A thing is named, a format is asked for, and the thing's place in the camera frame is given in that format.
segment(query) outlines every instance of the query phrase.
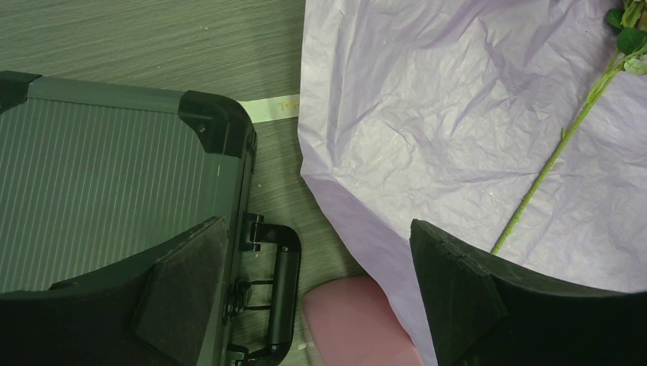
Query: green leaf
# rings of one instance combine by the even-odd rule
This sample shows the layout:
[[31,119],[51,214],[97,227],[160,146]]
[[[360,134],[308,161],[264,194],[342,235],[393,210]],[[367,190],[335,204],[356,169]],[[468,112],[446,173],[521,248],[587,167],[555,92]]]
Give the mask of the green leaf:
[[630,55],[647,46],[647,30],[625,27],[618,34],[618,50],[625,55]]
[[611,27],[623,29],[623,14],[625,14],[624,9],[611,9],[604,17],[604,21]]
[[647,61],[628,59],[625,62],[625,71],[635,75],[647,75]]
[[625,5],[625,12],[621,24],[624,27],[633,27],[638,23],[642,10],[645,7],[645,2],[631,2],[630,5]]

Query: ribbed metal surface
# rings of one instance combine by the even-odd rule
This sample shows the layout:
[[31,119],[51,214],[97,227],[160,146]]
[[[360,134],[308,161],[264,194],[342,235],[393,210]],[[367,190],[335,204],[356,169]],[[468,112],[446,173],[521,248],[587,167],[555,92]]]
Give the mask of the ribbed metal surface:
[[29,100],[0,115],[0,144],[0,292],[46,289],[230,212],[215,200],[229,158],[174,114]]

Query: gray wood grain surface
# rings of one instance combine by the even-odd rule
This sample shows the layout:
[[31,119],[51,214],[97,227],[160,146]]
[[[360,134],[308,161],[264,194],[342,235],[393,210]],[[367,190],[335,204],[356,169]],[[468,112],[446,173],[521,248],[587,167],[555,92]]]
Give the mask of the gray wood grain surface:
[[[0,69],[125,85],[193,89],[253,100],[298,93],[304,0],[4,0]],[[299,175],[296,120],[256,126],[250,210],[294,227],[304,246],[301,294],[360,275]],[[269,278],[271,252],[244,259]],[[269,291],[253,296],[268,300]],[[234,340],[262,346],[267,314],[243,314]],[[301,316],[283,364],[306,365]]]

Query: pink sponge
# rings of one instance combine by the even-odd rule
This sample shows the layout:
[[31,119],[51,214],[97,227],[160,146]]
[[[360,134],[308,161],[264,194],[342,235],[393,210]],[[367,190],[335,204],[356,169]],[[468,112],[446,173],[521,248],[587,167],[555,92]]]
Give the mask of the pink sponge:
[[332,281],[303,299],[313,366],[422,366],[387,297],[370,277]]

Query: black case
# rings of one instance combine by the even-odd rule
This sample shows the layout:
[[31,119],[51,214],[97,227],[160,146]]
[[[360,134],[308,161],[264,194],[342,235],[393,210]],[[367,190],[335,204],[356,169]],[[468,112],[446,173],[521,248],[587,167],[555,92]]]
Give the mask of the black case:
[[[278,364],[301,246],[246,212],[256,133],[236,101],[0,72],[0,363]],[[273,281],[238,279],[279,246]],[[231,345],[254,284],[268,345]]]
[[439,366],[645,364],[647,293],[545,276],[424,221],[410,243]]

